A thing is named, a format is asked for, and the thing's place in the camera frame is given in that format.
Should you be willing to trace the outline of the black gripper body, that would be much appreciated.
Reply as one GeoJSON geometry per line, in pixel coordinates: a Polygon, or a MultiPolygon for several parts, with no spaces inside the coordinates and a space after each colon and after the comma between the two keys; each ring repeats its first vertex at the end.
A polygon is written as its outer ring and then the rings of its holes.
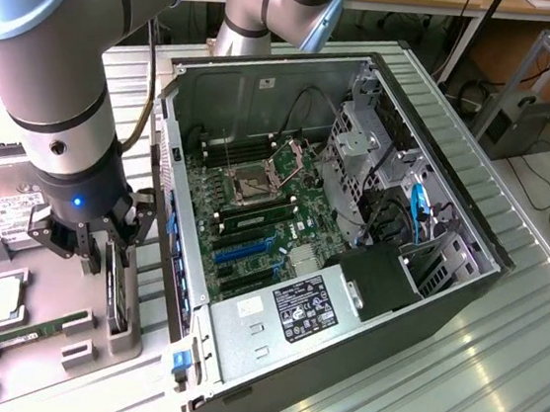
{"type": "Polygon", "coordinates": [[[32,166],[51,212],[59,222],[76,227],[110,214],[122,220],[132,207],[132,196],[121,163],[120,146],[118,140],[113,140],[95,164],[71,175],[50,174],[32,166]]]}

